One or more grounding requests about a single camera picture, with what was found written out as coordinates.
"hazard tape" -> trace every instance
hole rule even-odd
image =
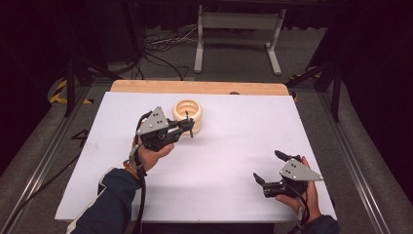
[[[50,99],[51,103],[58,102],[58,103],[67,104],[67,98],[60,97],[60,94],[63,91],[64,87],[66,87],[66,85],[67,85],[66,77],[63,77],[60,83],[58,84],[55,90],[55,93],[52,95],[52,98]],[[94,99],[92,98],[86,98],[83,101],[83,104],[93,104],[93,103],[94,103]]]

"human hand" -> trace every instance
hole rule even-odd
[[[303,156],[302,161],[305,166],[310,168],[310,165],[307,162],[306,157]],[[302,211],[304,212],[305,206],[298,197],[291,198],[291,197],[281,194],[281,195],[276,196],[276,200],[291,207],[295,211],[296,214],[298,214],[298,210],[300,209],[300,207]],[[317,193],[316,184],[313,181],[308,182],[307,206],[309,207],[309,211],[310,211],[310,217],[307,220],[307,223],[321,216],[321,212],[319,211],[319,195]]]
[[[133,138],[133,144],[132,147],[136,145],[135,143],[136,137]],[[170,154],[170,152],[174,149],[174,144],[170,143],[165,145],[162,149],[160,149],[158,152],[152,151],[150,149],[145,148],[144,146],[139,147],[137,151],[137,155],[139,157],[140,162],[142,162],[143,169],[145,172],[148,172],[151,170],[157,163],[158,160],[161,158],[167,156]]]

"white board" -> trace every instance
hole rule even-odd
[[[319,166],[292,97],[106,93],[56,212],[72,220],[95,199],[102,175],[123,168],[140,116],[161,106],[168,118],[181,99],[203,108],[203,127],[182,136],[171,154],[148,172],[144,222],[279,222],[292,210],[265,198],[252,175],[280,181],[285,162],[274,151],[305,155]],[[325,184],[316,182],[321,212],[336,214]],[[132,204],[136,219],[139,193]]]

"metal stand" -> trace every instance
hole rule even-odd
[[[204,56],[204,27],[208,28],[242,28],[242,29],[263,29],[274,30],[274,36],[271,43],[266,43],[268,57],[275,75],[281,75],[279,62],[274,51],[279,34],[282,29],[282,22],[285,9],[279,14],[237,14],[237,13],[209,13],[204,12],[202,5],[198,11],[198,44],[195,55],[195,73],[201,73],[203,70]]]
[[[331,114],[334,117],[334,120],[336,122],[339,122],[338,119],[338,104],[339,104],[339,99],[340,99],[340,88],[341,88],[341,78],[342,78],[342,72],[340,68],[340,62],[334,62],[334,63],[325,63],[321,66],[315,67],[303,75],[300,75],[299,77],[289,80],[288,82],[284,83],[288,88],[292,88],[295,85],[319,74],[321,72],[321,75],[314,85],[314,88],[316,92],[325,92],[331,82],[334,81],[333,84],[333,94],[331,98]]]

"sleeve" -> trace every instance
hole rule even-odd
[[[337,234],[340,233],[340,225],[330,215],[321,215],[308,223],[306,227],[301,230],[302,234]]]
[[[66,233],[124,233],[139,181],[123,169],[110,170],[99,183],[97,198],[67,227]]]

